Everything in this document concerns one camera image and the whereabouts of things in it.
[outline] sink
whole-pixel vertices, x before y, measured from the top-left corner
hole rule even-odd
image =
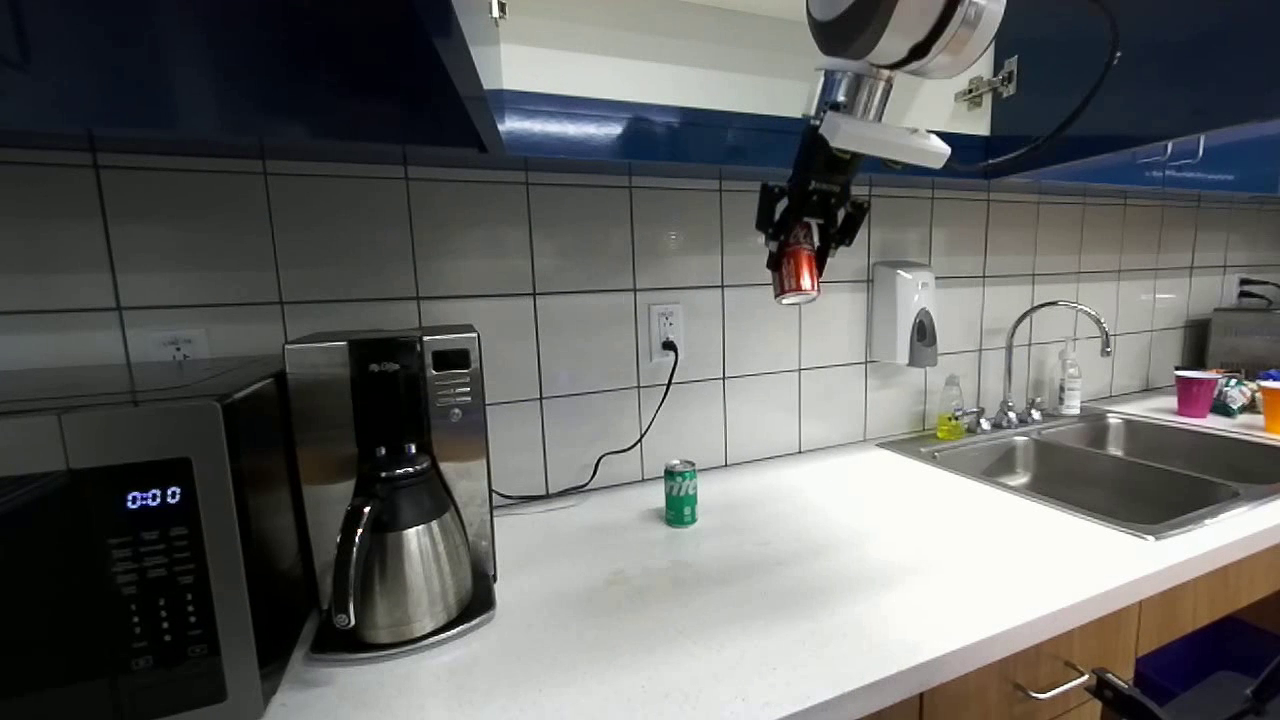
[[[1280,450],[1247,443],[1232,435],[1208,435],[1194,429],[1086,418],[1074,426],[1044,426],[1034,435],[1054,443],[1101,450],[1130,462],[1170,466],[1197,477],[1218,477],[1236,484],[1247,502],[1280,491]]]
[[[1067,419],[961,443],[897,443],[897,454],[1137,535],[1170,535],[1243,502],[1243,489],[1218,477],[1092,450],[1092,432],[1089,419]]]

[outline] carafe handle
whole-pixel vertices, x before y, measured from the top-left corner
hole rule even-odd
[[[358,502],[346,513],[346,528],[335,535],[330,622],[334,622],[334,628],[346,628],[346,634],[360,626],[358,580],[360,580],[360,564],[366,564],[368,522],[374,522],[374,502]]]

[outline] coffee maker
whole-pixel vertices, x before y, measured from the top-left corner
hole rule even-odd
[[[431,644],[493,615],[493,477],[478,328],[285,345],[322,598],[316,653]]]

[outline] kitchen counter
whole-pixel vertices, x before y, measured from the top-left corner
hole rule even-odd
[[[499,609],[439,648],[297,653],[268,720],[866,715],[1280,544],[1280,506],[1139,540],[845,450],[499,513]]]

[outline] soda can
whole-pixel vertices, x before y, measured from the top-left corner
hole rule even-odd
[[[671,528],[695,523],[695,466],[694,462],[664,466],[664,522]]]

